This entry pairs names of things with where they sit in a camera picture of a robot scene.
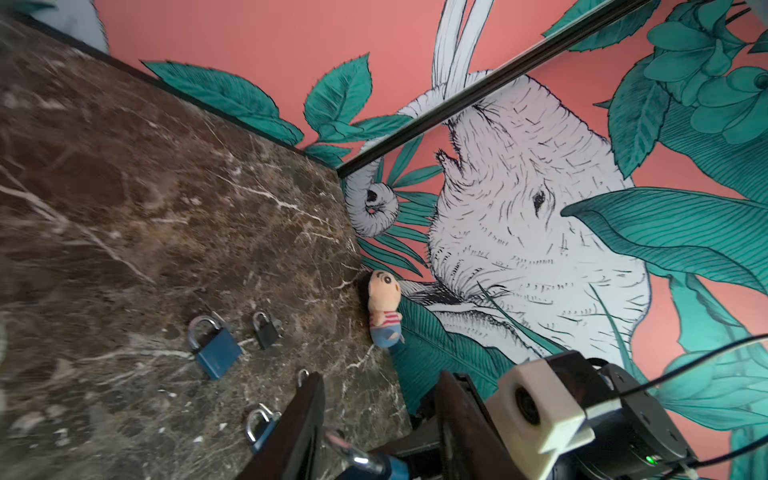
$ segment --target plush toy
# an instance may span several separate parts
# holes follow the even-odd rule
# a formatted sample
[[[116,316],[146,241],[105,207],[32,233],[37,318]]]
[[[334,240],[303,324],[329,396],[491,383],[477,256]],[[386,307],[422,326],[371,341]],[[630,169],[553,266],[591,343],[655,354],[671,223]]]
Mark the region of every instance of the plush toy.
[[[402,314],[397,312],[401,296],[400,284],[395,276],[374,270],[368,282],[368,295],[371,340],[385,349],[397,342],[405,342],[400,327]]]

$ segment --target elephant eye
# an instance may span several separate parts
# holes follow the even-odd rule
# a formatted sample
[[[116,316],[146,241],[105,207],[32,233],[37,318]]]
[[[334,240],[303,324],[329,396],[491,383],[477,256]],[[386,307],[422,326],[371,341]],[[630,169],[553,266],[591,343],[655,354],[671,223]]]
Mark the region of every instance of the elephant eye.
[[[544,204],[544,198],[545,198],[544,192],[542,192],[541,190],[536,195],[533,196],[533,209],[534,209],[534,212],[536,213],[536,217],[538,217],[538,210],[541,208],[541,205]]]

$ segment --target brown marble surface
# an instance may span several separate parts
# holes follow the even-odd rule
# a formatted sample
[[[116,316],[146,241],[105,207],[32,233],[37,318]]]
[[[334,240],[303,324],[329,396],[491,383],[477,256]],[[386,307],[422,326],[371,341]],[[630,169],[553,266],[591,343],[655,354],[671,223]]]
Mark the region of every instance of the brown marble surface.
[[[0,36],[0,478],[234,478],[245,415],[284,409],[304,367],[353,442],[408,431],[332,171],[24,25]],[[244,351],[218,382],[186,339],[211,309]],[[284,328],[268,350],[258,309]]]

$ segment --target striped shirt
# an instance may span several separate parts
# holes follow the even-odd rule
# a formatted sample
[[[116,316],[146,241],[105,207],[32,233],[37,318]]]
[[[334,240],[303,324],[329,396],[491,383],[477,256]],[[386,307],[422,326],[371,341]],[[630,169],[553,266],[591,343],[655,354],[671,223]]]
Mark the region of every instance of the striped shirt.
[[[373,314],[368,317],[369,326],[372,329],[382,329],[387,326],[395,326],[400,324],[400,315],[397,312],[384,312],[384,323],[381,325],[373,324]]]

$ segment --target teal flower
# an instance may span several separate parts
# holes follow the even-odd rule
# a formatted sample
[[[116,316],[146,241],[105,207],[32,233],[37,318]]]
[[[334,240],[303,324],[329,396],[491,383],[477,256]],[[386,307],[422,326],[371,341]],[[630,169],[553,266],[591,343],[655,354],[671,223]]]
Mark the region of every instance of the teal flower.
[[[745,43],[725,27],[731,0],[678,5],[665,23],[648,32],[656,57],[645,68],[647,78],[664,82],[675,100],[696,103],[701,86],[730,70]]]
[[[737,68],[709,80],[698,99],[690,125],[701,133],[722,133],[729,144],[742,144],[768,130],[768,71],[762,68]]]

